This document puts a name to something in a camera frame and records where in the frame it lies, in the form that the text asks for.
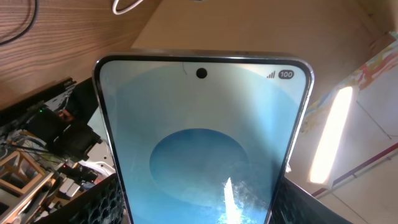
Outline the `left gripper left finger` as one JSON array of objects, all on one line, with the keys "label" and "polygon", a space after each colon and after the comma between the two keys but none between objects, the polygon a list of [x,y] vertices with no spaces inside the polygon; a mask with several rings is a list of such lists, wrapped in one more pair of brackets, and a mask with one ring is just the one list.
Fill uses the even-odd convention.
[{"label": "left gripper left finger", "polygon": [[96,184],[37,224],[122,224],[124,199],[116,174]]}]

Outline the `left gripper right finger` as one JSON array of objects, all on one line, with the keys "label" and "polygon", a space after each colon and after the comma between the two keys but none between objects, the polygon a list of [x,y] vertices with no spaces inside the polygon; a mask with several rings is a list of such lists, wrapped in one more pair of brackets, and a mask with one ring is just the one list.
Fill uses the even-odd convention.
[{"label": "left gripper right finger", "polygon": [[280,182],[269,223],[351,224],[286,177]]}]

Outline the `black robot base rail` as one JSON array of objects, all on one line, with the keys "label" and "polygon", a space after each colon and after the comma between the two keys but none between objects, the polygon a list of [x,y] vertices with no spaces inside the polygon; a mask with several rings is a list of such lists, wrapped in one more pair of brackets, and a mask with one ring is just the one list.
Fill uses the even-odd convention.
[{"label": "black robot base rail", "polygon": [[75,84],[76,81],[72,78],[52,82],[29,92],[14,103],[1,107],[1,126],[20,118],[37,105],[47,105],[51,110],[58,109],[71,94]]}]

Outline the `Galaxy S25 smartphone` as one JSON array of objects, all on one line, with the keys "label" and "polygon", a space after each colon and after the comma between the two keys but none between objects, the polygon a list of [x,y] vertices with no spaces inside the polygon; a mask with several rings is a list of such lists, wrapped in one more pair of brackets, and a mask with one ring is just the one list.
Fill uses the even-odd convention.
[{"label": "Galaxy S25 smartphone", "polygon": [[130,223],[268,223],[314,83],[295,57],[107,55],[93,83]]}]

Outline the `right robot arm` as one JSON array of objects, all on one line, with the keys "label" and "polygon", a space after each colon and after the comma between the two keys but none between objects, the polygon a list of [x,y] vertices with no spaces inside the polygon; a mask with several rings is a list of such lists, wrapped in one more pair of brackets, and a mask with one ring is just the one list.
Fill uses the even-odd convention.
[{"label": "right robot arm", "polygon": [[51,153],[78,162],[88,160],[88,152],[98,143],[88,122],[98,102],[91,79],[79,84],[68,80],[61,84],[63,93],[44,101],[26,121],[24,129],[42,140]]}]

